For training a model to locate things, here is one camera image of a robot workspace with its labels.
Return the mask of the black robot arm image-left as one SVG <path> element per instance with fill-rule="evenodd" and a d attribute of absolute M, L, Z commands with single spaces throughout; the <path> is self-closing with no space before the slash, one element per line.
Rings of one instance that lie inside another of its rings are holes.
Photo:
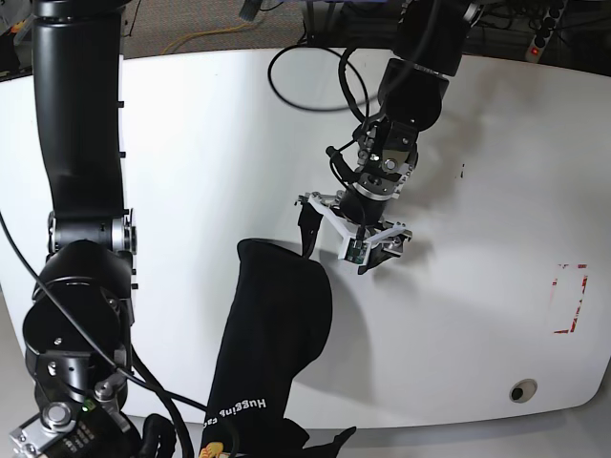
<path fill-rule="evenodd" d="M 32 5 L 35 112 L 53 208 L 22 325 L 37 414 L 20 457 L 135 457 L 122 412 L 131 364 L 136 235 L 119 146 L 122 1 Z"/>

